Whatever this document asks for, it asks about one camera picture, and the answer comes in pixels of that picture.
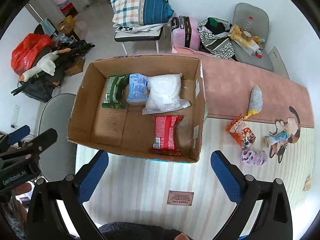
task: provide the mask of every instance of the fuzzy gray fabric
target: fuzzy gray fabric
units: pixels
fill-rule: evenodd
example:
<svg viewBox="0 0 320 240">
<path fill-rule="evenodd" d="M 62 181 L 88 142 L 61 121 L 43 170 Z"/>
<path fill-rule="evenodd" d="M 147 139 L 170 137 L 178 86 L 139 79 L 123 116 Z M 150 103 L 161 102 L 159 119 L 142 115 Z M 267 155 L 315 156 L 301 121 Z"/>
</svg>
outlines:
<svg viewBox="0 0 320 240">
<path fill-rule="evenodd" d="M 107 240 L 174 240 L 181 232 L 127 222 L 113 222 L 99 228 Z"/>
</svg>

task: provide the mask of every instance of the plastic bottle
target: plastic bottle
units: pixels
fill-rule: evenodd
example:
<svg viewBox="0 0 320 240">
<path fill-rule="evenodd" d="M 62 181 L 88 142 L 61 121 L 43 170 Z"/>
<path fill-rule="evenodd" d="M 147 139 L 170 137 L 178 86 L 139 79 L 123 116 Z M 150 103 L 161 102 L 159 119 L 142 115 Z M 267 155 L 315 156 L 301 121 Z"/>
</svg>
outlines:
<svg viewBox="0 0 320 240">
<path fill-rule="evenodd" d="M 250 32 L 250 27 L 252 25 L 252 20 L 253 18 L 251 16 L 249 16 L 246 21 L 245 21 L 245 26 L 243 28 L 244 31 Z"/>
</svg>

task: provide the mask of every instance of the tape roll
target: tape roll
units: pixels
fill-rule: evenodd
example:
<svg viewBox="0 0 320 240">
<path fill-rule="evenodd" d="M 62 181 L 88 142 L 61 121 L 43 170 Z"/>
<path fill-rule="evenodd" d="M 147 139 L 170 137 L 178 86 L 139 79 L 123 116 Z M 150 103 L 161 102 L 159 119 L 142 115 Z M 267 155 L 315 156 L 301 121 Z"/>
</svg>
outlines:
<svg viewBox="0 0 320 240">
<path fill-rule="evenodd" d="M 241 37 L 244 38 L 246 41 L 251 41 L 252 40 L 252 35 L 246 31 L 243 31 L 241 33 Z"/>
</svg>

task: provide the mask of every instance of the suitcase handle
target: suitcase handle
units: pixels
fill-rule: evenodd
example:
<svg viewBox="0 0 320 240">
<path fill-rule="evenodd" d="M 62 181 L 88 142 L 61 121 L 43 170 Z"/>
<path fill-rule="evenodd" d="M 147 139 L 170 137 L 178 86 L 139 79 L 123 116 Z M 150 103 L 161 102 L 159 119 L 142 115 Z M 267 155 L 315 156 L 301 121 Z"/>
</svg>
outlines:
<svg viewBox="0 0 320 240">
<path fill-rule="evenodd" d="M 179 28 L 179 19 L 178 17 L 174 17 L 171 20 L 171 31 Z"/>
<path fill-rule="evenodd" d="M 184 19 L 183 19 L 183 16 L 179 16 L 179 22 L 180 22 L 180 28 L 182 29 L 182 30 L 184 30 Z"/>
</svg>

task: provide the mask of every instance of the green snack package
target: green snack package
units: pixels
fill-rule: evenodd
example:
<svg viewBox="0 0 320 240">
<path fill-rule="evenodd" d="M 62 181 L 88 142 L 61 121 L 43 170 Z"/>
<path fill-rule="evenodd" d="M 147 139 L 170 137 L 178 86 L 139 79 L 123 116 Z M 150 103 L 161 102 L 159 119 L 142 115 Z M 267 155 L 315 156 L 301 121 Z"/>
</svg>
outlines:
<svg viewBox="0 0 320 240">
<path fill-rule="evenodd" d="M 129 85 L 130 75 L 110 76 L 106 91 L 106 100 L 103 101 L 103 108 L 124 109 L 122 94 Z"/>
</svg>

